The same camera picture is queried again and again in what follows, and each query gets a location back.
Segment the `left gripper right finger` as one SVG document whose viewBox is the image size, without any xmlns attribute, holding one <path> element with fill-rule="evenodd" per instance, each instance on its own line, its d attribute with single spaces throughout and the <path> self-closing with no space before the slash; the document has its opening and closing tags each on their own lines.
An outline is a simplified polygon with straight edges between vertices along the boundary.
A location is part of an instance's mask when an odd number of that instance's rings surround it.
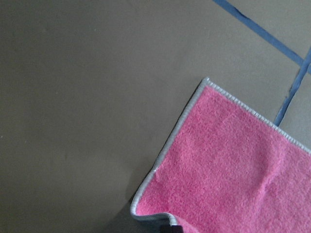
<svg viewBox="0 0 311 233">
<path fill-rule="evenodd" d="M 178 223 L 177 220 L 171 222 L 171 233 L 183 233 L 183 227 Z"/>
</svg>

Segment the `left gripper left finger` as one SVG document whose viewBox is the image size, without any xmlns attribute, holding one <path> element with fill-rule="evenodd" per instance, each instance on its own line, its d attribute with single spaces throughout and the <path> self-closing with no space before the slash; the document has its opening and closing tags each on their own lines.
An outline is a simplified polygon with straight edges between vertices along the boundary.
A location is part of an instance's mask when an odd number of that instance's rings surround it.
<svg viewBox="0 0 311 233">
<path fill-rule="evenodd" d="M 159 226 L 159 232 L 160 233 L 171 233 L 171 225 L 168 221 L 161 221 Z"/>
</svg>

